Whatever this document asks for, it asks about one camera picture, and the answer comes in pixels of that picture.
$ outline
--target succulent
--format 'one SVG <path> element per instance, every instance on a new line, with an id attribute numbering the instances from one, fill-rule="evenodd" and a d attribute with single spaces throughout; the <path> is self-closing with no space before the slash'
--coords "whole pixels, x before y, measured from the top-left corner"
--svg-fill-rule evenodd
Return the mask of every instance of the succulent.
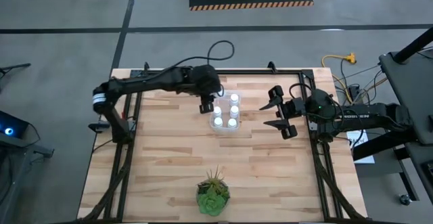
<path id="1" fill-rule="evenodd" d="M 206 173 L 208 179 L 198 185 L 197 203 L 202 214 L 217 216 L 221 214 L 230 198 L 229 188 L 219 179 L 218 167 L 215 176 Z"/>

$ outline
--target wooden table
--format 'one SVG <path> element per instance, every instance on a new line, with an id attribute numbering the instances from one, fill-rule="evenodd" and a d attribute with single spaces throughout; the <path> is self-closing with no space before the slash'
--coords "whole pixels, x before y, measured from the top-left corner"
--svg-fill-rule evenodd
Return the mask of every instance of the wooden table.
<path id="1" fill-rule="evenodd" d="M 329 68 L 311 69 L 317 88 L 335 95 Z M 113 76 L 127 78 L 130 71 L 115 69 Z M 229 137 L 212 131 L 210 115 L 199 113 L 199 98 L 165 91 L 143 93 L 124 221 L 322 221 L 305 118 L 290 120 L 298 136 L 283 140 L 276 129 L 263 124 L 276 119 L 275 110 L 258 111 L 267 104 L 267 91 L 275 85 L 285 89 L 289 100 L 288 87 L 298 83 L 297 76 L 222 75 L 221 82 L 225 89 L 242 95 L 240 129 Z M 300 96 L 299 87 L 293 92 Z M 123 105 L 124 97 L 116 105 L 119 112 Z M 110 138 L 110 132 L 98 135 L 95 147 Z M 330 146 L 338 187 L 366 216 L 347 141 L 336 139 Z M 106 191 L 115 148 L 108 144 L 93 154 L 78 217 L 89 213 Z M 210 217 L 198 210 L 196 185 L 217 165 L 231 199 L 220 216 Z M 327 196 L 330 212 L 335 213 L 328 189 Z M 116 207 L 115 198 L 113 215 Z"/>

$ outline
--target led light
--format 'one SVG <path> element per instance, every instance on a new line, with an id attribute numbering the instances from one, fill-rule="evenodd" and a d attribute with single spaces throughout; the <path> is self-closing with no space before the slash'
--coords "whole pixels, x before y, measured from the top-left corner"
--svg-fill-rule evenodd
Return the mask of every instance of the led light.
<path id="1" fill-rule="evenodd" d="M 6 134 L 6 135 L 12 135 L 12 133 L 14 133 L 14 130 L 13 130 L 13 129 L 11 129 L 11 128 L 7 128 L 7 129 L 5 129 L 5 134 Z"/>

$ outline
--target wheel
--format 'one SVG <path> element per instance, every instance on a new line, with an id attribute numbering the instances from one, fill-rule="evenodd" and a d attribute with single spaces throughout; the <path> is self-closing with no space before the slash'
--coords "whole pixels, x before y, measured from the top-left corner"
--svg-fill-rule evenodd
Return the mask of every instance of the wheel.
<path id="1" fill-rule="evenodd" d="M 405 206 L 410 205 L 410 203 L 412 202 L 411 198 L 407 194 L 400 195 L 399 200 L 400 200 L 400 203 L 405 205 Z"/>

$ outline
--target concrete floor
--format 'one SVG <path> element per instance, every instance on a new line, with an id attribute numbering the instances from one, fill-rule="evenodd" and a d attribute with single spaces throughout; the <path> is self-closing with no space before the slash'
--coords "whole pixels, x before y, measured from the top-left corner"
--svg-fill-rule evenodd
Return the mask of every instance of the concrete floor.
<path id="1" fill-rule="evenodd" d="M 2 28 L 119 28 L 128 0 L 0 0 Z M 315 0 L 315 6 L 190 12 L 188 0 L 135 0 L 131 27 L 430 24 L 433 0 Z M 327 54 L 355 52 L 358 63 L 345 64 L 346 75 L 378 63 L 378 56 L 399 50 L 423 30 L 186 32 L 128 34 L 120 68 L 166 67 L 192 55 L 206 55 L 215 41 L 236 46 L 219 68 L 317 67 Z M 53 158 L 32 166 L 15 211 L 14 223 L 53 223 L 76 216 L 89 165 L 97 119 L 92 89 L 105 81 L 119 34 L 0 35 L 0 66 L 30 62 L 1 81 L 1 110 L 32 122 L 41 144 L 55 148 Z M 218 47 L 214 56 L 229 51 Z M 337 76 L 339 60 L 327 60 Z M 378 68 L 348 83 L 367 84 Z M 376 102 L 396 102 L 388 83 Z M 381 221 L 431 223 L 432 205 L 406 162 L 421 201 L 401 206 L 405 190 L 398 175 L 360 177 L 369 217 Z"/>

